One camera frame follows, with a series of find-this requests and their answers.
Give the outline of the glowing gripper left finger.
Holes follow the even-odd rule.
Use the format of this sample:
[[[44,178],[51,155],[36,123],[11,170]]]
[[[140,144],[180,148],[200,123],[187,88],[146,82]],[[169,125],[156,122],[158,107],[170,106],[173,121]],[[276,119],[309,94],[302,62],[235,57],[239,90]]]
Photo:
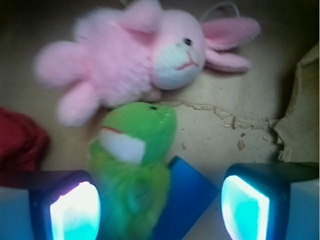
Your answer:
[[[95,240],[101,201],[85,170],[0,175],[2,240]]]

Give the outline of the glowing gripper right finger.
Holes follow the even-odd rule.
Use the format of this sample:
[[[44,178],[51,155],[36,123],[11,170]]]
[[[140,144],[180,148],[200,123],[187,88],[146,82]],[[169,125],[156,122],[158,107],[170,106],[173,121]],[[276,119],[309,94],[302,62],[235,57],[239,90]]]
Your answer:
[[[235,163],[225,173],[220,203],[233,240],[318,240],[319,164]]]

